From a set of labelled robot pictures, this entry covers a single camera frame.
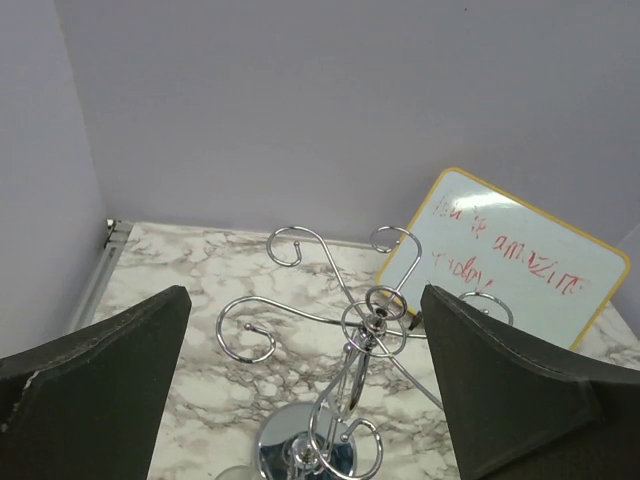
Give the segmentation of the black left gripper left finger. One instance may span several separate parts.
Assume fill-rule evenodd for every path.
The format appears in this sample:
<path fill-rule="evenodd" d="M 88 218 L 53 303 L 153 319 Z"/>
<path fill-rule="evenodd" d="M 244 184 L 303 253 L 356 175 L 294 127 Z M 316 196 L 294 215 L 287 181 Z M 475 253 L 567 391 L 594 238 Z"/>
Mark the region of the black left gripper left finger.
<path fill-rule="evenodd" d="M 190 312 L 174 285 L 2 359 L 2 478 L 146 478 Z"/>

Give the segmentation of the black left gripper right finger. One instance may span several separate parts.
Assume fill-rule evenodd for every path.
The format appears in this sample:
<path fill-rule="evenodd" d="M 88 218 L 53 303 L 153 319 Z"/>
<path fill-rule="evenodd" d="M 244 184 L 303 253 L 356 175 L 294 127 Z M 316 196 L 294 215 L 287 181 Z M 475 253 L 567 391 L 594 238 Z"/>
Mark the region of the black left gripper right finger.
<path fill-rule="evenodd" d="M 639 373 L 557 347 L 441 287 L 424 330 L 463 479 L 636 479 Z"/>

